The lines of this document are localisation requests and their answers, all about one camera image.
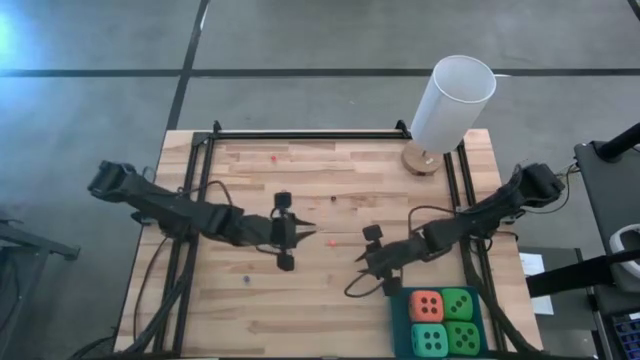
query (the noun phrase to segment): gray floor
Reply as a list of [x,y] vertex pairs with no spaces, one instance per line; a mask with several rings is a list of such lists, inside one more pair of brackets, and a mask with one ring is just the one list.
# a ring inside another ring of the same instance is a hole
[[[180,68],[198,4],[5,0],[0,69]],[[637,68],[639,33],[624,0],[214,0],[195,67],[429,68],[462,53],[494,68]],[[178,128],[389,128],[412,118],[427,80],[191,79]],[[102,159],[156,165],[177,82],[0,78],[0,210],[82,247],[76,262],[51,258],[20,358],[64,359],[117,325],[140,228],[86,186]],[[522,162],[560,168],[574,144],[638,121],[638,88],[640,77],[501,77],[476,126],[504,179]],[[602,251],[579,177],[565,209],[517,231],[526,245]]]

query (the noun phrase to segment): butcher block tabletop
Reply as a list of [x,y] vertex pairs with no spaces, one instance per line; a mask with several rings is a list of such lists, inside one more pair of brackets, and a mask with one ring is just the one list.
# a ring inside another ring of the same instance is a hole
[[[170,190],[183,185],[193,133],[167,133],[156,184]],[[465,142],[476,196],[481,200],[501,185],[489,133],[470,130]],[[363,227],[379,224],[383,244],[389,243],[407,237],[411,208],[451,208],[445,167],[433,176],[411,175],[400,161],[405,143],[373,139],[217,140],[209,180],[224,182],[234,205],[244,208],[246,214],[268,216],[274,193],[285,190],[293,195],[291,211],[317,224],[318,232],[293,250],[296,267],[292,272],[280,271],[274,256],[252,247],[235,248],[201,236],[182,356],[393,356],[389,304],[382,290],[360,299],[348,298],[343,291],[365,267],[354,262],[366,245]],[[200,155],[198,159],[194,187],[198,186],[203,158]],[[464,198],[457,162],[455,167]],[[208,188],[206,200],[226,203],[217,185]],[[449,216],[420,210],[413,217],[413,226]],[[163,239],[157,226],[145,227],[142,232],[116,350],[133,341],[134,305],[151,257]],[[494,240],[489,260],[498,301],[524,337],[541,348],[516,242],[508,235],[497,235]],[[160,305],[170,248],[168,240],[150,271],[140,301],[138,333]],[[364,292],[376,283],[367,276],[352,291]],[[403,283],[465,285],[457,245],[435,261],[407,265]],[[174,306],[169,319],[166,348],[173,339],[177,308]],[[488,315],[483,308],[489,346],[493,347]]]

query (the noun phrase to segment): dice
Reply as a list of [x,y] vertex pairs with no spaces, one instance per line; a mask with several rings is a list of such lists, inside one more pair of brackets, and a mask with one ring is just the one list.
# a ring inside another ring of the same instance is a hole
[[442,296],[436,291],[417,290],[409,297],[409,316],[413,322],[441,322]]
[[445,322],[449,353],[476,356],[480,352],[480,333],[473,323],[461,321]]
[[471,321],[473,302],[467,290],[451,288],[442,290],[445,320]]
[[445,357],[449,351],[447,332],[441,324],[414,324],[411,327],[413,353],[420,357]]

